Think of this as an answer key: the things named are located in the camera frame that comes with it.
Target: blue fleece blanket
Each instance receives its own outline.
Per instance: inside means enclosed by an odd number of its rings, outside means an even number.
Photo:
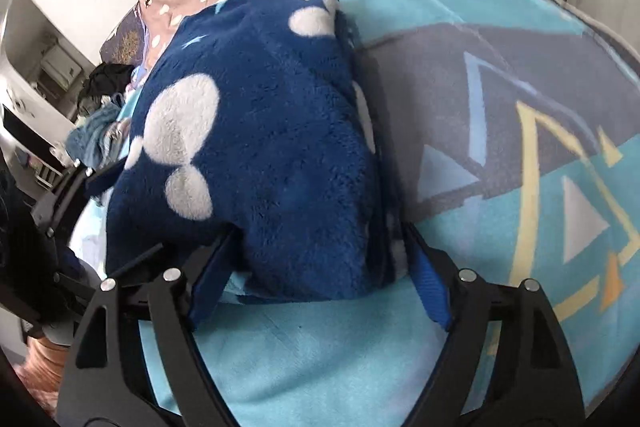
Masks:
[[[402,244],[336,13],[337,0],[230,0],[182,22],[132,118],[108,274],[160,241],[190,253],[233,223],[254,298],[355,298],[396,278]]]

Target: white cabinet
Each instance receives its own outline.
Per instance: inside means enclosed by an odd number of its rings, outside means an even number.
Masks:
[[[82,68],[58,44],[42,57],[40,66],[65,91],[69,90],[82,71]]]

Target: yellow line pattern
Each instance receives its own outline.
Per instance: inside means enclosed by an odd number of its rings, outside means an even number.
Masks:
[[[640,234],[627,213],[613,197],[607,185],[591,164],[580,140],[567,131],[550,116],[540,113],[518,100],[516,109],[522,126],[522,190],[520,196],[520,223],[518,238],[513,254],[513,264],[509,284],[518,286],[523,279],[531,276],[538,240],[540,219],[540,163],[538,158],[538,124],[543,125],[560,143],[574,153],[583,163],[595,182],[605,202],[616,216],[628,236],[629,242],[617,254],[620,266],[625,266],[640,250]],[[593,300],[599,290],[600,276],[596,276],[576,293],[559,303],[554,309],[558,320],[562,321],[575,314]]]
[[[564,301],[554,306],[554,312],[558,317],[558,322],[568,319],[575,312],[580,311],[587,304],[593,301],[600,289],[600,276],[596,275],[576,293],[567,297]]]

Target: white paw print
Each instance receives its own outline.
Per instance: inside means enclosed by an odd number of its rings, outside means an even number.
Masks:
[[[307,6],[289,17],[289,28],[301,37],[335,37],[335,12],[338,0],[322,0],[324,8]]]
[[[146,115],[143,136],[131,143],[125,168],[135,165],[143,148],[154,162],[177,167],[164,184],[164,195],[185,219],[201,221],[213,211],[207,182],[191,162],[209,136],[219,102],[213,78],[191,74],[158,95]]]

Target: white triangle pattern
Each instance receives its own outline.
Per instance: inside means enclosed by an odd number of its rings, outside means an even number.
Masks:
[[[580,188],[567,176],[564,190],[564,262],[568,263],[609,228]]]

